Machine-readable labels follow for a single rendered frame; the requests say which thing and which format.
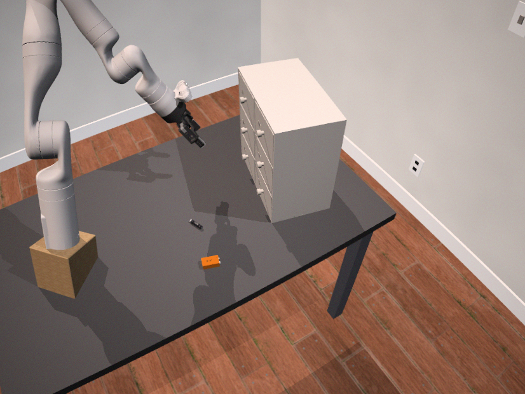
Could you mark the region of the white small chest of drawers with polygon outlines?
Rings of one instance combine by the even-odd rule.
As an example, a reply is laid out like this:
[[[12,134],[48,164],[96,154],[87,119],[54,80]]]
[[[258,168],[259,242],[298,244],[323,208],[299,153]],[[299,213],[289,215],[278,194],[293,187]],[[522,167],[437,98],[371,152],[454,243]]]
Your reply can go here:
[[[274,133],[271,223],[330,208],[347,119],[298,58],[238,67]]]

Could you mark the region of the beige drawer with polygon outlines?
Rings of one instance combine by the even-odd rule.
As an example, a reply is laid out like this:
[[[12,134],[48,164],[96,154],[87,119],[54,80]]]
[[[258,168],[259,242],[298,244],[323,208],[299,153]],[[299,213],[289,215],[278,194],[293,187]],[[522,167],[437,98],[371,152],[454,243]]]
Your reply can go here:
[[[272,203],[272,196],[269,192],[269,189],[263,179],[263,176],[257,168],[256,165],[256,186],[257,186],[257,195],[261,195],[262,201],[264,203],[264,206],[266,207],[266,210],[268,212],[268,215],[271,219],[271,203]]]
[[[243,154],[242,159],[246,161],[247,166],[252,175],[252,178],[255,182],[255,159],[253,157],[253,154],[243,134],[242,134],[242,154]]]
[[[241,74],[239,74],[240,85],[240,103],[243,105],[252,126],[254,127],[254,97],[251,94],[246,82]]]
[[[261,173],[268,185],[268,188],[272,195],[272,183],[273,183],[273,167],[269,162],[269,159],[256,136],[256,165],[257,168],[260,168]]]
[[[241,133],[244,134],[250,149],[255,157],[255,144],[254,144],[254,129],[242,107],[240,106],[240,116],[241,116]],[[244,127],[244,128],[243,128]]]
[[[261,141],[261,144],[266,151],[271,164],[273,165],[274,133],[272,132],[257,103],[255,104],[255,128],[256,135],[259,137],[259,140]]]

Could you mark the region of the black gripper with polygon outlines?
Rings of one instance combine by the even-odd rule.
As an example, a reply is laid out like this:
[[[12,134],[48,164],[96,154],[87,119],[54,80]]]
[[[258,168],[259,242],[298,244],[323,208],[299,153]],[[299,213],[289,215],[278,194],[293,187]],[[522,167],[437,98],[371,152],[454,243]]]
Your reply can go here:
[[[206,143],[195,132],[200,129],[200,125],[193,120],[191,113],[186,109],[184,102],[179,102],[177,107],[167,116],[161,117],[167,123],[177,123],[178,131],[190,142],[202,148]],[[189,129],[191,127],[191,129]],[[191,137],[192,135],[192,137]]]

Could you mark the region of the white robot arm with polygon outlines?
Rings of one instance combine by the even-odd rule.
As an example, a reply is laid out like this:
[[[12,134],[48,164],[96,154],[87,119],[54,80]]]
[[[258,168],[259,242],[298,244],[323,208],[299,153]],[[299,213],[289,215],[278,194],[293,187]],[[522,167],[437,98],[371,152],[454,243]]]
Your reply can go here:
[[[143,51],[129,45],[113,57],[119,34],[92,0],[61,0],[77,28],[95,48],[109,77],[125,84],[139,72],[135,91],[161,117],[192,94],[185,81],[172,91],[152,70]],[[64,120],[38,121],[43,99],[62,66],[57,0],[26,0],[22,38],[24,70],[24,140],[32,160],[58,161],[36,175],[46,249],[65,250],[79,243],[71,165],[71,134]]]

